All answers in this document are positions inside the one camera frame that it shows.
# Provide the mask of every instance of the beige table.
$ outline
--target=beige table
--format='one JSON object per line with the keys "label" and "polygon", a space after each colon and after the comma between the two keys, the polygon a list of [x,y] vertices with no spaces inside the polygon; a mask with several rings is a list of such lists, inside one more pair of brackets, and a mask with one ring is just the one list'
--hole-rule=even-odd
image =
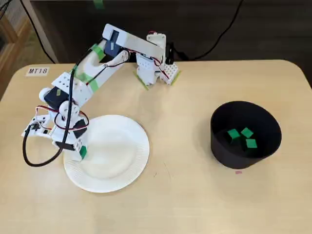
{"label": "beige table", "polygon": [[[283,60],[181,62],[173,86],[149,91],[126,64],[83,106],[89,117],[128,116],[151,143],[142,175],[118,192],[93,194],[66,176],[62,156],[43,168],[24,163],[22,130],[41,104],[47,77],[16,72],[0,103],[0,233],[30,234],[311,234],[312,92],[301,70]],[[210,150],[210,117],[222,103],[261,105],[280,123],[271,157],[236,174]],[[33,162],[51,141],[30,138]]]}

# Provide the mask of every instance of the green block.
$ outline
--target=green block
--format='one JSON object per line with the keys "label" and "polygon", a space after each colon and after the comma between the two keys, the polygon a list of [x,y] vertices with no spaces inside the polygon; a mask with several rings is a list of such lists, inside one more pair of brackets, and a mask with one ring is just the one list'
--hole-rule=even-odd
{"label": "green block", "polygon": [[234,128],[231,130],[228,130],[228,134],[230,135],[230,137],[232,138],[232,140],[240,137],[240,134],[238,133],[238,131]]}
{"label": "green block", "polygon": [[80,151],[79,151],[80,156],[82,157],[82,159],[84,159],[84,157],[87,154],[87,148],[85,146],[82,146]]}
{"label": "green block", "polygon": [[250,138],[254,133],[250,131],[248,128],[244,128],[243,131],[240,132],[246,138]]}
{"label": "green block", "polygon": [[255,139],[246,139],[247,148],[258,148],[257,142]]}

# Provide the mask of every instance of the black cable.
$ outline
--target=black cable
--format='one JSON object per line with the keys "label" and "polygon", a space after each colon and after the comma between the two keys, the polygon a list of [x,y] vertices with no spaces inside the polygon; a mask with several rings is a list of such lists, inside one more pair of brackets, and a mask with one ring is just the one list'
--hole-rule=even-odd
{"label": "black cable", "polygon": [[0,16],[0,20],[1,20],[2,17],[4,16],[4,14],[5,14],[6,10],[8,9],[8,7],[9,7],[11,1],[12,1],[12,0],[7,1],[5,4],[3,4],[3,5],[0,7],[0,11],[4,8],[4,10],[3,10],[3,12],[2,12],[2,14],[1,14],[1,16]]}
{"label": "black cable", "polygon": [[121,65],[121,64],[123,64],[123,63],[125,63],[125,62],[127,62],[127,61],[130,59],[130,55],[131,55],[131,53],[130,53],[128,50],[127,50],[127,52],[128,52],[128,59],[127,59],[126,61],[120,62],[120,63],[118,63],[118,64],[116,64],[116,65],[112,65],[112,66],[105,66],[105,67],[104,67],[102,70],[100,70],[91,80],[89,80],[87,84],[90,84],[93,80],[95,80],[107,67],[117,67],[117,66],[119,66],[119,65]]}
{"label": "black cable", "polygon": [[204,54],[202,54],[202,55],[200,55],[200,56],[197,56],[197,57],[195,57],[195,58],[189,58],[184,52],[177,51],[177,50],[173,47],[173,49],[174,49],[174,51],[176,52],[176,54],[177,54],[182,60],[184,60],[184,61],[198,60],[198,59],[201,59],[201,58],[205,57],[206,55],[208,55],[208,54],[218,45],[219,41],[220,41],[221,38],[224,36],[224,34],[226,34],[227,31],[228,31],[228,30],[232,27],[232,25],[234,24],[234,22],[235,22],[235,20],[236,20],[236,18],[237,18],[237,15],[238,15],[238,13],[239,13],[240,7],[241,7],[242,4],[243,4],[243,1],[244,1],[244,0],[240,0],[238,6],[237,6],[237,8],[236,8],[235,14],[234,14],[234,16],[233,16],[233,18],[232,18],[232,20],[231,20],[229,26],[220,34],[220,36],[219,36],[219,37],[217,38],[217,40],[215,41],[214,45],[213,45],[207,52],[205,52]]}
{"label": "black cable", "polygon": [[68,131],[69,131],[69,124],[70,124],[70,119],[71,119],[71,112],[72,112],[72,106],[73,106],[73,83],[74,83],[74,75],[76,72],[77,67],[79,66],[79,64],[81,63],[81,61],[91,52],[92,50],[89,49],[84,55],[83,57],[75,64],[71,74],[70,74],[70,81],[69,81],[69,105],[68,105],[68,114],[67,114],[67,121],[66,121],[66,126],[65,126],[65,131],[64,131],[64,136],[63,136],[63,141],[62,144],[60,146],[60,148],[58,149],[58,151],[56,152],[56,154],[50,158],[49,160],[42,162],[42,163],[32,163],[28,160],[27,157],[27,153],[26,153],[26,141],[27,141],[27,137],[28,134],[30,132],[30,128],[32,125],[29,125],[28,128],[25,131],[25,135],[24,135],[24,139],[23,139],[23,146],[22,146],[22,150],[23,150],[23,157],[25,162],[31,166],[31,167],[42,167],[45,166],[47,164],[49,164],[50,162],[54,161],[59,155],[60,153],[63,151],[65,143],[66,143],[66,139],[67,139],[67,135],[68,135]]}
{"label": "black cable", "polygon": [[41,45],[41,47],[42,47],[42,50],[44,51],[45,55],[51,60],[51,62],[55,64],[54,60],[49,56],[49,54],[48,54],[48,53],[46,52],[46,50],[44,49],[43,44],[42,44],[42,41],[41,41],[41,39],[40,39],[40,37],[39,37],[39,33],[38,33],[38,31],[37,31],[37,29],[36,29],[36,27],[35,27],[35,24],[34,24],[33,20],[31,19],[31,17],[30,17],[30,15],[29,15],[29,13],[28,13],[28,11],[27,11],[27,9],[26,9],[26,7],[25,7],[23,1],[22,1],[22,0],[19,0],[19,1],[21,2],[21,5],[23,6],[23,8],[24,8],[24,10],[25,10],[25,12],[26,12],[26,14],[27,14],[27,16],[28,16],[28,18],[29,18],[29,20],[30,20],[30,22],[31,22],[31,24],[32,24],[32,26],[33,26],[33,28],[34,28],[34,30],[35,30],[35,33],[36,33],[36,35],[37,35],[37,37],[38,37],[38,40],[39,40],[39,43],[40,43],[40,45]]}
{"label": "black cable", "polygon": [[168,49],[168,56],[166,57],[166,64],[172,65],[174,63],[174,44],[173,42],[168,43],[169,49]]}
{"label": "black cable", "polygon": [[1,20],[2,17],[4,16],[4,14],[5,14],[6,10],[8,9],[8,7],[9,7],[9,4],[6,4],[5,9],[3,10],[3,12],[2,12],[2,14],[1,14],[1,16],[0,16],[0,20]]}

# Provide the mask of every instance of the wooden floor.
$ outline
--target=wooden floor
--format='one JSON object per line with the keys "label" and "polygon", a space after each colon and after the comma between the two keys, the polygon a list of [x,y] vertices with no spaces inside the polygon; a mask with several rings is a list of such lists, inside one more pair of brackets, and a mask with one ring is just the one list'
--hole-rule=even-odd
{"label": "wooden floor", "polygon": [[39,63],[51,63],[48,57],[43,52],[35,31],[31,28],[27,40],[24,42],[24,46],[21,47],[21,51],[18,57],[13,60],[13,64],[5,72],[3,77],[1,77],[0,86],[0,99],[2,98],[7,85],[9,84],[12,75],[20,68],[29,64],[39,64]]}

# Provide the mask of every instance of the black wire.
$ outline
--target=black wire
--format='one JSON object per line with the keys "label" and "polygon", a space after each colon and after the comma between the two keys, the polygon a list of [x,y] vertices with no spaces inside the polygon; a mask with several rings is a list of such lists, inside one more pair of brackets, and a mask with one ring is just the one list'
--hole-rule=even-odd
{"label": "black wire", "polygon": [[36,32],[36,35],[37,35],[37,37],[38,37],[39,43],[40,43],[40,45],[41,45],[41,47],[42,47],[42,50],[44,51],[45,55],[51,60],[51,62],[52,62],[52,63],[55,63],[54,60],[49,56],[49,54],[48,54],[48,53],[46,52],[46,50],[44,49],[43,44],[42,44],[42,41],[41,41],[41,39],[40,39],[40,37],[39,37],[39,33],[38,33],[38,31],[37,31],[37,29],[36,29],[36,27],[35,27],[35,24],[34,24],[33,20],[31,19],[31,17],[30,17],[30,15],[29,15],[29,13],[28,13],[28,11],[27,11],[27,9],[26,9],[26,7],[25,7],[23,1],[22,1],[22,0],[19,0],[19,1],[21,2],[22,6],[23,6],[23,8],[24,8],[24,10],[25,10],[25,12],[26,12],[26,14],[27,14],[27,16],[28,16],[28,18],[29,18],[29,20],[30,20],[30,22],[31,22],[31,24],[32,24],[32,26],[33,26],[33,28],[34,28],[34,30],[35,30],[35,32]]}
{"label": "black wire", "polygon": [[201,59],[203,57],[205,57],[206,55],[208,55],[213,49],[215,49],[215,47],[218,45],[219,41],[221,40],[221,38],[224,36],[224,34],[227,33],[227,31],[232,27],[232,25],[234,24],[236,18],[237,18],[237,15],[239,13],[239,10],[240,10],[240,7],[242,6],[243,4],[243,1],[244,0],[240,0],[237,8],[236,8],[236,11],[235,11],[235,14],[232,18],[232,21],[230,22],[229,26],[220,34],[220,36],[218,37],[218,39],[215,41],[214,45],[207,51],[205,52],[204,54],[200,55],[200,56],[197,56],[195,58],[189,58],[184,52],[180,52],[180,51],[177,51],[174,47],[174,51],[177,53],[177,55],[182,59],[182,60],[186,60],[186,61],[189,61],[189,60],[198,60],[198,59]]}
{"label": "black wire", "polygon": [[62,144],[60,146],[60,148],[58,149],[58,151],[56,152],[56,154],[50,158],[49,160],[42,162],[42,163],[32,163],[28,160],[27,157],[27,153],[26,153],[26,141],[27,141],[27,137],[28,134],[30,132],[30,128],[31,125],[28,126],[28,128],[25,131],[25,135],[24,135],[24,139],[23,139],[23,146],[22,146],[22,150],[23,150],[23,157],[25,162],[31,166],[31,167],[42,167],[45,166],[47,164],[49,164],[50,162],[54,161],[59,155],[60,153],[63,151],[65,143],[66,143],[66,139],[67,139],[67,135],[68,135],[68,131],[69,131],[69,124],[70,124],[70,119],[71,119],[71,112],[72,112],[72,106],[73,106],[73,83],[74,83],[74,76],[75,76],[75,72],[77,67],[79,66],[79,64],[81,63],[81,61],[91,52],[92,50],[88,50],[83,57],[75,64],[71,74],[70,74],[70,81],[69,81],[69,105],[68,105],[68,114],[67,114],[67,121],[66,121],[66,127],[65,127],[65,131],[64,131],[64,136],[63,136],[63,141]]}
{"label": "black wire", "polygon": [[104,67],[102,70],[100,70],[91,80],[88,81],[88,84],[90,84],[93,80],[95,80],[107,67],[117,67],[117,66],[119,66],[119,65],[121,65],[121,64],[123,64],[123,63],[125,63],[125,62],[127,62],[127,61],[130,59],[131,53],[130,53],[128,50],[126,50],[126,51],[128,52],[128,59],[127,59],[126,61],[120,62],[120,63],[118,63],[118,64],[116,64],[116,65],[112,65],[112,66],[105,66],[105,67]]}
{"label": "black wire", "polygon": [[5,14],[6,10],[8,9],[8,7],[9,7],[11,1],[12,1],[12,0],[7,1],[5,4],[3,4],[3,5],[0,7],[0,11],[1,11],[3,8],[5,8],[5,9],[3,10],[1,16],[0,16],[0,20],[1,20],[2,17],[4,16],[4,14]]}
{"label": "black wire", "polygon": [[9,7],[9,3],[6,5],[5,9],[3,10],[3,12],[2,12],[2,14],[1,14],[1,16],[0,16],[0,20],[1,20],[2,17],[4,16],[4,14],[5,14],[6,10],[8,9],[8,7]]}

